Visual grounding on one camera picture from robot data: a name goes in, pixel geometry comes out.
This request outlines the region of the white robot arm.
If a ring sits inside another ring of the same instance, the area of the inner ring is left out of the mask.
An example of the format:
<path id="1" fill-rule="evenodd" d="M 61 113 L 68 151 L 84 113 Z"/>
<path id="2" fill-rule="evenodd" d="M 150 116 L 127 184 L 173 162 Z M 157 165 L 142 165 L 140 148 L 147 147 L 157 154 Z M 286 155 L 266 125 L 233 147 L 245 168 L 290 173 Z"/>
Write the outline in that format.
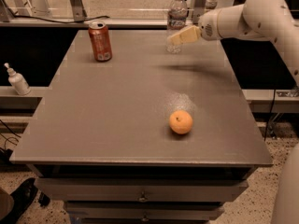
<path id="1" fill-rule="evenodd" d="M 268 41 L 299 83 L 299 27 L 285 0 L 246 0 L 242 5 L 209 10 L 196 25 L 176 31 L 167 42 L 181 45 L 199 38 Z M 283 165 L 271 224 L 299 224 L 299 144 Z"/>

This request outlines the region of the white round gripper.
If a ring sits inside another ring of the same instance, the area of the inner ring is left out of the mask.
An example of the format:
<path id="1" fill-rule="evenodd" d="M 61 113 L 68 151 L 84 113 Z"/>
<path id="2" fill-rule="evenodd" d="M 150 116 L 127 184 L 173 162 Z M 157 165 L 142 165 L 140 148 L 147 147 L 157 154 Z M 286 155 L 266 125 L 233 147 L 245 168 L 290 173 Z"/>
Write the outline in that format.
<path id="1" fill-rule="evenodd" d="M 174 46 L 196 42 L 200 37 L 205 40 L 220 40 L 218 31 L 218 17 L 220 10 L 210 10 L 199 17 L 198 26 L 189 25 L 175 32 L 167 38 Z"/>

